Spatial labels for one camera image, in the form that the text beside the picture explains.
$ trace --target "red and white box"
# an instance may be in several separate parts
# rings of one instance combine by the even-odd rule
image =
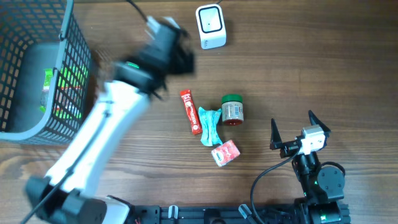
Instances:
[[[232,140],[229,140],[211,151],[211,155],[213,155],[219,167],[225,166],[240,154],[241,153]]]

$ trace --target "wooden table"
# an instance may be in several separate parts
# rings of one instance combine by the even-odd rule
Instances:
[[[154,100],[120,142],[98,196],[136,205],[249,203],[256,176],[281,161],[269,149],[271,118],[289,141],[309,125],[313,110],[333,131],[318,155],[346,168],[344,202],[353,223],[396,222],[398,2],[225,0],[228,41],[213,50],[200,48],[195,10],[204,1],[138,4],[148,15],[173,16],[191,33],[197,70],[168,78],[169,96]],[[76,4],[75,15],[103,58],[131,53],[147,39],[126,3]],[[227,93],[243,95],[244,124],[218,127],[221,139],[233,139],[242,152],[226,167],[218,168],[213,148],[190,132],[178,94],[186,88],[206,110],[220,108]],[[0,223],[16,223],[29,211],[26,180],[45,174],[65,147],[1,143]],[[256,201],[291,203],[302,194],[285,165],[259,182]]]

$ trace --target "red snack stick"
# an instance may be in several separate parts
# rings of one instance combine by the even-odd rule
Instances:
[[[197,109],[193,104],[191,90],[182,90],[180,92],[181,99],[184,102],[185,111],[187,112],[187,116],[189,121],[191,122],[191,128],[193,134],[202,133],[200,121],[197,114]]]
[[[213,158],[219,167],[225,166],[240,154],[241,153],[232,140],[229,140],[211,151],[211,155],[213,155]]]

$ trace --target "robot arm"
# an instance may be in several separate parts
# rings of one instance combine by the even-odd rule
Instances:
[[[297,214],[304,223],[350,223],[348,209],[338,203],[344,198],[345,170],[335,162],[320,163],[317,151],[326,147],[331,130],[312,111],[311,126],[303,128],[295,140],[282,142],[275,120],[271,120],[272,150],[280,157],[290,157],[292,167],[303,188],[304,198],[295,200]]]
[[[49,223],[125,222],[131,206],[107,197],[93,198],[100,175],[131,125],[150,104],[166,74],[193,71],[193,54],[183,47],[187,33],[171,18],[148,17],[153,41],[132,57],[114,64],[114,80],[102,94],[76,138],[44,178],[31,177],[25,187],[33,214]]]

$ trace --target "white device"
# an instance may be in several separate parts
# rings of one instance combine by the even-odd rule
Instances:
[[[196,14],[201,47],[206,50],[224,46],[226,31],[221,7],[217,4],[200,6]]]

